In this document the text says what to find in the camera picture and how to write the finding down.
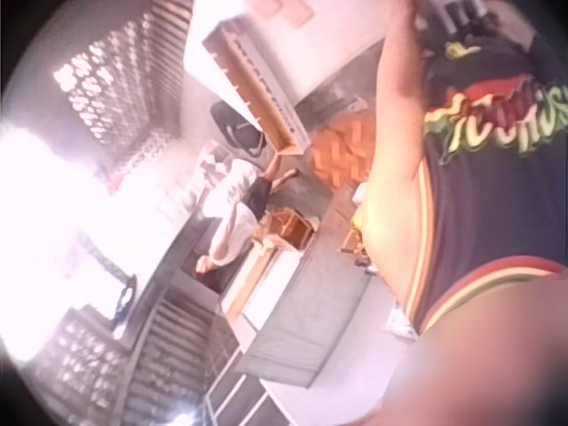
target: white shirt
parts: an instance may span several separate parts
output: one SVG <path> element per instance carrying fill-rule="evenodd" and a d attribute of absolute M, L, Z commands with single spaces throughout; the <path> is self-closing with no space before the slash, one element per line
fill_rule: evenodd
<path fill-rule="evenodd" d="M 230 212 L 233 199 L 238 193 L 244 194 L 256 180 L 259 169 L 250 162 L 233 160 L 231 171 L 207 196 L 203 203 L 205 217 L 224 217 Z"/>
<path fill-rule="evenodd" d="M 253 212 L 250 211 L 250 209 L 242 202 L 237 204 L 236 209 L 237 211 L 236 217 L 234 219 L 234 227 L 231 231 L 231 234 L 229 235 L 227 244 L 227 254 L 223 259 L 215 259 L 213 258 L 213 256 L 211 257 L 211 261 L 217 266 L 225 266 L 226 264 L 230 264 L 234 259 L 236 259 L 239 254 L 242 253 L 243 250 L 248 246 L 250 238 L 252 237 L 256 226 L 258 225 L 258 221 L 256 220 Z M 221 222 L 221 225 L 219 225 L 219 227 L 217 228 L 215 235 L 213 235 L 209 255 L 213 252 L 213 249 L 219 244 L 219 240 L 223 237 L 223 233 L 230 216 L 231 215 L 225 216 L 223 222 Z"/>

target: sunlight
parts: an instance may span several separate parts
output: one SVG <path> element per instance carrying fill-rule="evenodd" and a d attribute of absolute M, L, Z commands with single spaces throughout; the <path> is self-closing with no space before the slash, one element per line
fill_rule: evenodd
<path fill-rule="evenodd" d="M 8 130 L 0 142 L 0 196 L 0 335 L 15 359 L 27 361 L 71 306 L 91 301 L 93 288 L 99 298 L 115 293 L 99 282 L 77 285 L 61 271 L 77 226 L 100 215 L 107 195 L 36 136 Z"/>

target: man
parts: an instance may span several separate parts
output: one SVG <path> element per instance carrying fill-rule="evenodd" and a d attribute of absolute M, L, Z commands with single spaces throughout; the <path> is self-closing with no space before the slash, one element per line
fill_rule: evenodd
<path fill-rule="evenodd" d="M 418 3 L 388 2 L 363 234 L 428 331 L 368 424 L 568 424 L 568 68 L 526 29 L 424 69 Z"/>
<path fill-rule="evenodd" d="M 275 154 L 266 171 L 256 178 L 242 200 L 240 195 L 233 198 L 230 212 L 213 236 L 209 255 L 201 256 L 197 261 L 197 273 L 204 274 L 230 264 L 247 248 L 258 222 L 264 216 L 270 194 L 299 174 L 298 169 L 293 169 L 276 178 L 281 163 L 282 157 Z"/>

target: black tank top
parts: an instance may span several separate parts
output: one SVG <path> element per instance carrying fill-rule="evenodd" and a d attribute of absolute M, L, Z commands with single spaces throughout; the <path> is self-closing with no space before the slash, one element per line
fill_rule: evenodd
<path fill-rule="evenodd" d="M 494 38 L 448 47 L 425 74 L 434 233 L 412 318 L 421 331 L 472 284 L 568 265 L 563 69 L 541 41 L 528 54 Z"/>

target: graphic print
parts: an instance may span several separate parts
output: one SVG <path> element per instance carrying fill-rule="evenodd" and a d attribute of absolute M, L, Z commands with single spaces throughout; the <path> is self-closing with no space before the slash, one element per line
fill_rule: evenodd
<path fill-rule="evenodd" d="M 446 107 L 425 116 L 426 134 L 445 136 L 440 164 L 488 143 L 528 154 L 568 129 L 568 86 L 543 87 L 532 75 L 450 87 Z"/>

